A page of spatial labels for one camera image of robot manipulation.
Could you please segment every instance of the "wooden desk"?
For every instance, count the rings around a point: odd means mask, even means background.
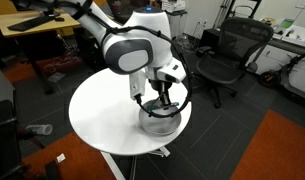
[[[60,17],[63,17],[65,21],[56,22],[53,20],[24,32],[11,31],[7,27],[13,24],[17,24],[19,22],[23,22],[38,17],[40,16],[40,12],[27,12],[27,13],[0,15],[0,29],[3,36],[15,37],[15,36],[44,32],[44,31],[50,31],[55,29],[61,29],[66,27],[79,27],[79,26],[81,27],[80,23],[74,20],[69,14],[65,13],[64,11],[60,11],[60,13],[61,13]]]

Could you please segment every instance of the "desk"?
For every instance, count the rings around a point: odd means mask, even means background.
[[[60,17],[64,18],[63,22],[50,21],[35,28],[29,29],[24,32],[11,31],[7,27],[19,22],[23,22],[29,19],[40,16],[40,12],[27,12],[17,14],[0,15],[0,29],[5,37],[23,36],[28,34],[40,33],[44,31],[50,31],[55,29],[61,29],[66,27],[78,27],[80,23],[74,20],[69,14],[60,12]]]
[[[24,32],[11,31],[8,30],[7,27],[22,21],[26,21],[28,19],[38,17],[40,16],[39,12],[0,15],[0,29],[2,34],[5,37],[16,37],[17,43],[20,45],[22,51],[28,58],[34,71],[39,76],[41,80],[42,88],[44,89],[46,94],[52,93],[53,87],[46,80],[46,77],[44,77],[44,74],[36,64],[36,61],[62,55],[64,51],[64,47],[62,45],[62,42],[56,38],[56,32],[52,34],[51,32],[47,32],[47,33],[45,32],[55,29],[65,28],[65,27],[80,26],[80,24],[77,21],[75,21],[69,14],[65,12],[60,12],[60,13],[61,13],[60,17],[63,17],[65,21],[56,22],[53,20]]]
[[[142,104],[158,97],[149,83]],[[169,89],[173,102],[185,100],[187,90],[182,83]],[[84,81],[75,91],[69,117],[76,134],[87,144],[110,154],[139,155],[157,150],[172,142],[183,131],[191,115],[191,103],[181,111],[181,124],[167,136],[146,133],[140,126],[136,101],[130,98],[129,77],[106,69]]]

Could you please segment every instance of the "bottle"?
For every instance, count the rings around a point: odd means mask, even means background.
[[[51,134],[53,127],[51,124],[46,125],[28,125],[26,130],[32,130],[37,135],[49,135]]]

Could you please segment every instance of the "wall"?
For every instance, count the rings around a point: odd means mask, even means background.
[[[188,16],[184,32],[193,35],[199,18],[207,20],[206,28],[212,28],[222,3],[223,0],[185,0]]]
[[[185,2],[188,17],[184,32],[193,35],[199,18],[208,20],[206,28],[213,27],[223,0],[185,0]],[[295,19],[301,11],[301,9],[295,7],[297,3],[298,0],[262,0],[254,18],[273,17],[276,20],[282,18]],[[253,3],[248,0],[236,0],[235,4],[253,5]],[[305,10],[303,10],[301,15],[297,18],[295,24],[305,27]]]

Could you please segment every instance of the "office chair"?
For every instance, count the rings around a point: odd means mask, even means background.
[[[114,20],[125,24],[134,10],[147,6],[147,0],[107,0]]]
[[[0,180],[24,179],[30,165],[22,163],[19,140],[31,140],[39,148],[45,146],[34,134],[18,125],[15,106],[8,99],[0,101]]]
[[[249,57],[266,45],[272,36],[273,29],[270,26],[253,19],[234,17],[222,23],[216,47],[199,48],[206,55],[196,63],[198,73],[193,75],[209,82],[210,90],[213,89],[216,95],[216,108],[222,105],[218,87],[230,90],[230,95],[235,97],[237,91],[227,85],[244,76]]]

